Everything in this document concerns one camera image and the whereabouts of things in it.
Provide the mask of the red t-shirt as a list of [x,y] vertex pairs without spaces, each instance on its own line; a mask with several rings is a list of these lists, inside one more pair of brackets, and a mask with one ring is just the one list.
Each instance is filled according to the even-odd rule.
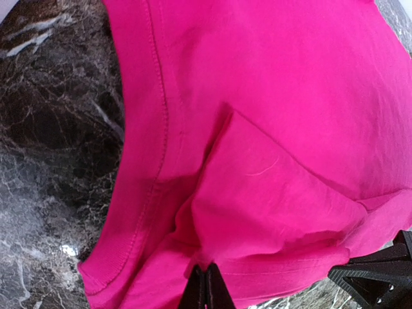
[[106,1],[125,140],[79,265],[92,308],[238,308],[411,226],[411,58],[373,1]]

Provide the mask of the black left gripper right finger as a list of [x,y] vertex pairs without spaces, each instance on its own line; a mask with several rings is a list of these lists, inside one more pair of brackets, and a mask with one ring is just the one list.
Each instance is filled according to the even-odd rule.
[[411,308],[411,232],[401,230],[392,246],[334,266],[328,278],[362,308]]

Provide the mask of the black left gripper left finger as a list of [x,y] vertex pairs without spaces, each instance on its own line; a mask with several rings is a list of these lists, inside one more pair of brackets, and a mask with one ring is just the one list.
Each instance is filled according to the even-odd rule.
[[221,272],[215,263],[206,270],[193,267],[182,298],[180,309],[235,309]]

